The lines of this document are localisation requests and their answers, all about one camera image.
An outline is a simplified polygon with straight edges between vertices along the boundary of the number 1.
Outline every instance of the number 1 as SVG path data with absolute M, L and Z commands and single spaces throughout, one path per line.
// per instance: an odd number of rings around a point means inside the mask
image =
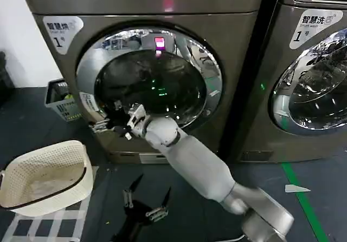
M 300 40 L 299 40 L 300 35 L 301 35 L 301 31 L 298 31 L 298 36 L 297 36 L 297 38 L 296 38 L 295 40 L 293 40 L 293 41 L 300 41 Z
M 56 37 L 54 37 L 54 39 L 55 39 L 55 41 L 56 41 L 56 46 L 57 46 L 58 48 L 62 48 L 63 46 L 60 45 L 59 40 L 58 40 Z

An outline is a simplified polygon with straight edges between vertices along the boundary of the gray basket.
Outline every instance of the gray basket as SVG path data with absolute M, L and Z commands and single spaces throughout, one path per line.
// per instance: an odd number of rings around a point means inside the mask
M 70 122 L 79 119 L 82 114 L 75 103 L 75 99 L 70 95 L 69 87 L 65 80 L 53 80 L 48 83 L 45 99 L 45 106 L 53 109 L 65 121 Z

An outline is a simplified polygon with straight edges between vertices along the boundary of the plastic basket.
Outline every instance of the plastic basket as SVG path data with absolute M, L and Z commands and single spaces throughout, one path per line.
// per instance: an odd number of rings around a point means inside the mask
M 63 79 L 48 83 L 45 106 L 53 109 L 67 122 L 79 119 L 82 116 L 67 83 Z
M 67 141 L 15 158 L 2 173 L 0 208 L 40 216 L 75 204 L 93 189 L 85 146 Z

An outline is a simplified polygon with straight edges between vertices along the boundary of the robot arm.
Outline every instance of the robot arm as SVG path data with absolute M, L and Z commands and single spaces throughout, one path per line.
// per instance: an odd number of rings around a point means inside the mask
M 285 241 L 294 218 L 268 194 L 236 183 L 228 166 L 172 118 L 152 118 L 143 105 L 135 105 L 129 115 L 131 132 L 159 150 L 202 196 L 231 213 L 247 212 L 242 230 L 250 241 Z

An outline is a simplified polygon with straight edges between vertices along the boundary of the front-loading washing machine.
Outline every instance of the front-loading washing machine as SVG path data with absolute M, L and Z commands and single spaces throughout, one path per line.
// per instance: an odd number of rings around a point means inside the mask
M 347 152 L 347 0 L 280 0 L 228 155 L 302 161 Z
M 84 117 L 141 103 L 217 152 L 261 0 L 27 0 Z M 165 158 L 120 132 L 96 136 L 114 161 Z

